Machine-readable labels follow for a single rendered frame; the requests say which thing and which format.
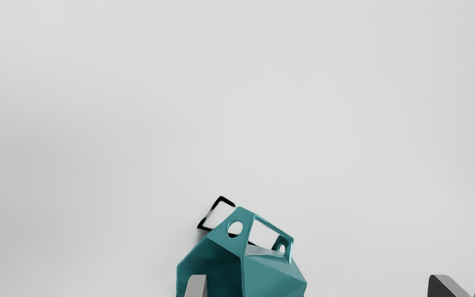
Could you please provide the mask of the teal faceted mug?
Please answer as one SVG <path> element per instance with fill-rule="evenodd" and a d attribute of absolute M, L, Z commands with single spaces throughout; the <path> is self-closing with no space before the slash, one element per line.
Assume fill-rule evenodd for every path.
<path fill-rule="evenodd" d="M 278 234 L 270 249 L 249 244 L 255 222 Z M 206 297 L 303 297 L 307 282 L 292 257 L 293 244 L 278 227 L 236 207 L 177 265 L 176 297 L 186 297 L 193 275 L 206 276 Z"/>

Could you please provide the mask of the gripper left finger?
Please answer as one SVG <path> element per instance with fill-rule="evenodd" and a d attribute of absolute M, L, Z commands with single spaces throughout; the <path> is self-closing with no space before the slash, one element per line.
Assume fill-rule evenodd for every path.
<path fill-rule="evenodd" d="M 184 297 L 207 297 L 206 275 L 190 276 Z"/>

